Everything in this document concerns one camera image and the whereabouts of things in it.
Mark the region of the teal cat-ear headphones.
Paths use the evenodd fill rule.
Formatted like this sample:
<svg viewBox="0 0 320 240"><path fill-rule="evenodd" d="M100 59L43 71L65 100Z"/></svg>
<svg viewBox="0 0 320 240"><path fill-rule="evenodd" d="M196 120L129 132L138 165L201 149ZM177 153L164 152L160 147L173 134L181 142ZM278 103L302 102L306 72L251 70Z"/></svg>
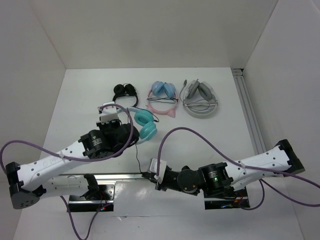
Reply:
<svg viewBox="0 0 320 240"><path fill-rule="evenodd" d="M154 115L150 111L136 107L128 107L127 111L134 113L135 122L142 127L139 131L137 145L151 140L157 134L158 129L155 124L156 121Z"/></svg>

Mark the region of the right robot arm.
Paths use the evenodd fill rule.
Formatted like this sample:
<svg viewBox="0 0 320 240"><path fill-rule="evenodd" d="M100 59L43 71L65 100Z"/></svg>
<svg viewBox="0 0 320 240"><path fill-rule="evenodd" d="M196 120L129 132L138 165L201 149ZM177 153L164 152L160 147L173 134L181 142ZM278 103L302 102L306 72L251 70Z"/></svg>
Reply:
<svg viewBox="0 0 320 240"><path fill-rule="evenodd" d="M153 158L142 177L154 183L158 191L170 189L194 196L203 192L205 197L215 197L230 196L262 178L285 173L297 175L304 171L305 168L289 141L284 139L262 154L235 163L213 163L197 170L192 170L186 165L181 171L174 171L166 161Z"/></svg>

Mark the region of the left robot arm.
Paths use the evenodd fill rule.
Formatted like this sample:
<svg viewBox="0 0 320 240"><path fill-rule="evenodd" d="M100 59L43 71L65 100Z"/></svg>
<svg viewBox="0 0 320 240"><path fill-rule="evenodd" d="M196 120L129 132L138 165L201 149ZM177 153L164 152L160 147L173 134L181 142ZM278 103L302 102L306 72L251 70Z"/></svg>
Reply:
<svg viewBox="0 0 320 240"><path fill-rule="evenodd" d="M139 131L132 124L112 120L82 135L59 153L29 164L7 164L5 168L13 208L24 209L43 198L64 195L94 199L100 188L93 174L62 174L97 159L118 157L137 143L139 137Z"/></svg>

